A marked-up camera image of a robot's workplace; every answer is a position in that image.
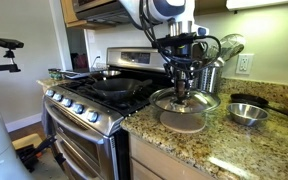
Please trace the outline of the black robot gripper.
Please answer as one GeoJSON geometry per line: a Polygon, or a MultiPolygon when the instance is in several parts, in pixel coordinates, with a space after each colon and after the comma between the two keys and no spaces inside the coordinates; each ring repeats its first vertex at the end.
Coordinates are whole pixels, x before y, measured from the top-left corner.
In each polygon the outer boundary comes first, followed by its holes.
{"type": "Polygon", "coordinates": [[[165,60],[166,74],[173,78],[174,91],[179,96],[179,81],[184,79],[184,96],[190,91],[190,80],[195,78],[196,70],[191,69],[193,57],[191,45],[197,39],[195,33],[182,33],[176,36],[167,35],[157,40],[158,52],[165,60]]]}

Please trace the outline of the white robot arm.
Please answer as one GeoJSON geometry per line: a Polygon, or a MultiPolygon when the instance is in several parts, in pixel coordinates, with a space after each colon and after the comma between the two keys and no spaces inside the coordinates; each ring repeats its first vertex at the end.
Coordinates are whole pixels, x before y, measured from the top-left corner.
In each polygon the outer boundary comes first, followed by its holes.
{"type": "Polygon", "coordinates": [[[119,0],[132,19],[166,61],[178,98],[189,95],[193,67],[191,45],[206,38],[209,29],[195,23],[195,0],[119,0]]]}

